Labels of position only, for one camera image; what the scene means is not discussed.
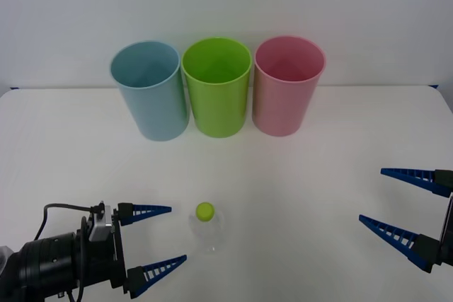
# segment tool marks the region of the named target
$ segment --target pink cup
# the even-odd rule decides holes
[[[263,42],[255,53],[253,122],[265,134],[295,133],[326,66],[324,52],[302,37]]]

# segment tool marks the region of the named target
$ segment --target white table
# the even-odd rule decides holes
[[[436,90],[320,87],[293,136],[248,118],[212,139],[191,120],[168,142],[142,137],[115,89],[11,91],[0,99],[0,245],[32,240],[50,202],[163,204],[173,212],[122,229],[126,265],[189,260],[140,301],[451,301],[453,268],[426,274],[358,221],[440,234],[448,200],[381,167],[453,169],[453,115]],[[205,200],[229,230],[213,256],[187,223]],[[42,236],[75,231],[80,217],[54,209]],[[84,294],[128,300],[109,283]]]

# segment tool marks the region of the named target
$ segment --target plastic bottle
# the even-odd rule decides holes
[[[200,203],[189,216],[189,224],[203,251],[218,251],[224,237],[224,219],[220,211],[209,202]]]

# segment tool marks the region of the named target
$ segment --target light blue cup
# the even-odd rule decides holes
[[[170,45],[132,44],[113,58],[110,72],[140,132],[153,141],[168,141],[188,124],[179,53]]]

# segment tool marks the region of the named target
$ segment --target plastic cup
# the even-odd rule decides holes
[[[302,37],[279,36],[263,42],[255,53],[255,126],[271,136],[295,133],[325,65],[321,48]]]
[[[113,79],[140,132],[148,139],[173,139],[188,125],[179,69],[179,53],[163,42],[138,42],[113,58]]]
[[[211,137],[237,133],[246,119],[248,48],[229,38],[207,38],[189,47],[182,65],[198,129]]]

